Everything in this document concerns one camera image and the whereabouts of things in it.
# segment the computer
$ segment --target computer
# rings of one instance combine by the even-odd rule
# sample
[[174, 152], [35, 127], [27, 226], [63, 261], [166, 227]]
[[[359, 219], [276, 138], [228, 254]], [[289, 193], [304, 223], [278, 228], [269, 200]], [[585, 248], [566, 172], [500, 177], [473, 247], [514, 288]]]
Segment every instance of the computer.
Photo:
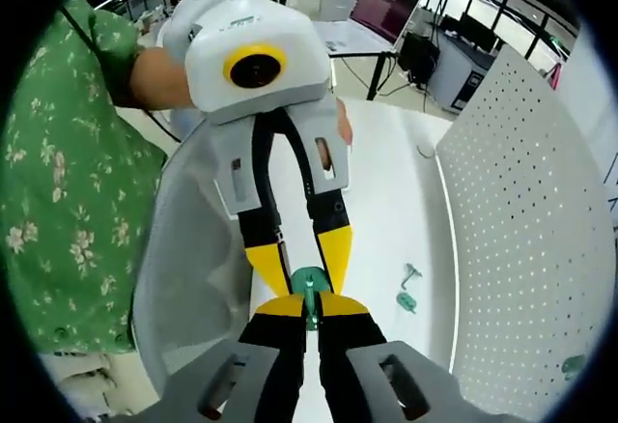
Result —
[[487, 28], [468, 14], [462, 14], [457, 32], [460, 37], [463, 37], [488, 53], [492, 52], [495, 41], [497, 40], [497, 36], [492, 29]]
[[393, 51], [419, 0], [357, 0], [350, 17], [314, 22], [331, 57]]

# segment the gray gripper base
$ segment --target gray gripper base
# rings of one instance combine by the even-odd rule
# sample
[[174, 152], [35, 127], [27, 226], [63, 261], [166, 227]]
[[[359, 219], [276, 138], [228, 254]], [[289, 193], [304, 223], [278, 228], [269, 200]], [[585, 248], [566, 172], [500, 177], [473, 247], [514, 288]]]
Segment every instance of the gray gripper base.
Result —
[[[134, 416], [116, 416], [113, 423], [253, 423], [272, 364], [279, 351], [223, 340], [175, 373], [162, 399]], [[222, 412], [212, 420], [198, 412], [200, 403], [212, 402], [234, 363], [244, 363]]]
[[[405, 423], [400, 402], [418, 405], [424, 399], [426, 413], [417, 423], [523, 423], [512, 415], [490, 415], [464, 400], [455, 377], [406, 343], [397, 341], [348, 351], [348, 358], [363, 388], [376, 423]], [[399, 370], [389, 381], [382, 364], [396, 364]]]
[[[337, 129], [337, 99], [327, 93], [317, 101], [287, 106], [309, 160], [316, 194], [348, 186], [348, 149]], [[209, 141], [216, 155], [216, 182], [229, 214], [251, 211], [262, 206], [253, 176], [252, 137], [257, 116], [243, 117], [226, 124], [209, 121]], [[323, 170], [316, 141], [326, 143], [334, 173]]]

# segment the camera lens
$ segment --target camera lens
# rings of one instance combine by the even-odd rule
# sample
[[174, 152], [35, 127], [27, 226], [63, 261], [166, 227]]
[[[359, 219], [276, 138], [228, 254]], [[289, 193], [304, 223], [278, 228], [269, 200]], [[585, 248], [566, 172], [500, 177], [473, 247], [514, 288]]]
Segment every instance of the camera lens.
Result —
[[230, 78], [241, 88], [261, 88], [272, 83], [281, 72], [281, 64], [267, 54], [252, 54], [234, 64]]

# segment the white table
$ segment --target white table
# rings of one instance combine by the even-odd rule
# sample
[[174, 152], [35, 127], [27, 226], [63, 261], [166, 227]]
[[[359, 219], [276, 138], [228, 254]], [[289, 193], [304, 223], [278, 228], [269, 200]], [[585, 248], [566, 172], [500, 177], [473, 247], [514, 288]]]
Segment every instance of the white table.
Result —
[[[435, 144], [450, 122], [377, 102], [344, 99], [354, 132], [351, 186], [344, 200], [353, 228], [343, 295], [365, 304], [389, 341], [403, 340], [447, 368], [455, 323], [455, 275], [450, 225]], [[270, 179], [290, 267], [322, 266], [306, 212], [300, 172], [284, 137], [275, 137]], [[406, 263], [423, 277], [407, 283], [418, 307], [396, 301]], [[251, 312], [273, 298], [254, 272]], [[295, 422], [331, 421], [318, 375], [317, 334], [309, 333], [305, 382]]]

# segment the person's arm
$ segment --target person's arm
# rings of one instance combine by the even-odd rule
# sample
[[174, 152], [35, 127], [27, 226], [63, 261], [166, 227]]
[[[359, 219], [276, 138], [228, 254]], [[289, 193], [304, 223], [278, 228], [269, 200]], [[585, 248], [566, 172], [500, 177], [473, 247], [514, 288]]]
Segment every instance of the person's arm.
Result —
[[193, 106], [184, 66], [172, 60], [163, 48], [141, 51], [128, 83], [133, 97], [147, 109]]
[[149, 110], [191, 107], [184, 66], [162, 48], [143, 48], [123, 17], [93, 11], [90, 30], [107, 90], [117, 105]]

